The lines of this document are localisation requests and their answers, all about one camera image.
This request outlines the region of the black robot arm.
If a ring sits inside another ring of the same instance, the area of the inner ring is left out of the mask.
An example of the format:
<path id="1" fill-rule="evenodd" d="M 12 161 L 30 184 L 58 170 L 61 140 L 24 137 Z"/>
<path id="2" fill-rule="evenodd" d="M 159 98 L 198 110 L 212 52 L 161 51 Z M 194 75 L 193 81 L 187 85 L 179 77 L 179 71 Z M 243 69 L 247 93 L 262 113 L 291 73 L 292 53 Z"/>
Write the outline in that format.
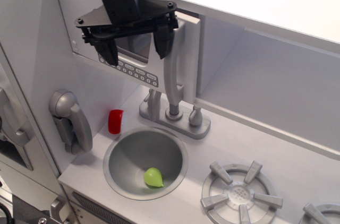
<path id="1" fill-rule="evenodd" d="M 117 38 L 152 33 L 161 59 L 172 49 L 174 30 L 179 27 L 177 5 L 162 0 L 102 0 L 103 5 L 80 16 L 75 26 L 84 42 L 110 65 L 118 64 Z"/>

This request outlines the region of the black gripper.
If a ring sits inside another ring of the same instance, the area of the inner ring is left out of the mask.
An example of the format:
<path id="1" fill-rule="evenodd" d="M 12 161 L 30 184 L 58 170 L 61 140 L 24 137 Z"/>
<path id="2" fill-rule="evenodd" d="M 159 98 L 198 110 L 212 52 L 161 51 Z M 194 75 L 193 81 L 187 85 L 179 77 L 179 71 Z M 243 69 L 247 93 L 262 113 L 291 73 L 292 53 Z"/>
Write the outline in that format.
<path id="1" fill-rule="evenodd" d="M 118 65 L 115 39 L 152 33 L 160 59 L 172 49 L 174 31 L 179 27 L 176 3 L 162 0 L 101 0 L 102 6 L 75 19 L 86 43 L 109 65 Z"/>

